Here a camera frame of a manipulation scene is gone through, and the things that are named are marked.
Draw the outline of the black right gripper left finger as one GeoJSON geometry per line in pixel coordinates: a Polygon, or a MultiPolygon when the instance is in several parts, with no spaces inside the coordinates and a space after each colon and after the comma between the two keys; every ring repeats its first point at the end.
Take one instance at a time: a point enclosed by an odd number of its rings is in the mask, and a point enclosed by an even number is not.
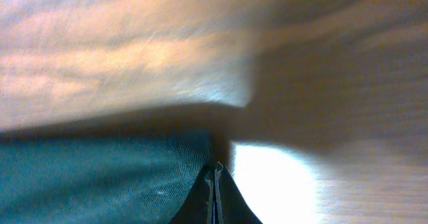
{"type": "Polygon", "coordinates": [[[204,166],[199,172],[185,202],[170,224],[213,224],[213,170],[204,166]]]}

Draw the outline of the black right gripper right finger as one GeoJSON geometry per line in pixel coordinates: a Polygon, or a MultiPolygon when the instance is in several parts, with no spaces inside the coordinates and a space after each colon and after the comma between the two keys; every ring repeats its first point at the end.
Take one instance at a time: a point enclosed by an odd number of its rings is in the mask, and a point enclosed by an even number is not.
{"type": "Polygon", "coordinates": [[[220,162],[214,171],[215,224],[261,224],[240,193],[229,170],[220,162]]]}

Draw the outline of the black t-shirt white logo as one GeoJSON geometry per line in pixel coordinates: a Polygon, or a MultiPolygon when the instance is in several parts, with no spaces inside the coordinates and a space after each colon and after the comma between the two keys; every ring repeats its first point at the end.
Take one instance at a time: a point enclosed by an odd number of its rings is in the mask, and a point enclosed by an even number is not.
{"type": "Polygon", "coordinates": [[[168,223],[212,161],[204,132],[1,143],[2,223],[168,223]]]}

